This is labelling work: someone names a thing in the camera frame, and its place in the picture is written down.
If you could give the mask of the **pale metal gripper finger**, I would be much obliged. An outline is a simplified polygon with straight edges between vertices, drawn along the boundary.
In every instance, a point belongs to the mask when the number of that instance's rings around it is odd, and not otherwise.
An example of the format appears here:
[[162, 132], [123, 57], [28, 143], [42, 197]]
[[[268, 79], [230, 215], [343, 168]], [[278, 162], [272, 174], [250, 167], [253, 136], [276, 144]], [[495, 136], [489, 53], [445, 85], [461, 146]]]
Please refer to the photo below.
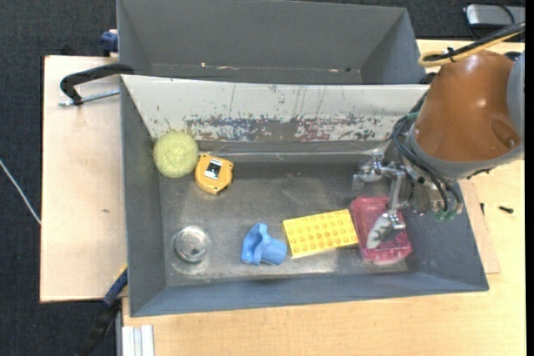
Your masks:
[[383, 152], [374, 152], [364, 160], [352, 175], [352, 188], [361, 190], [367, 183], [375, 183], [381, 179], [395, 177], [395, 170], [385, 162]]
[[383, 242], [396, 239], [405, 229], [406, 224], [397, 212], [383, 213], [368, 232], [366, 247], [376, 249]]

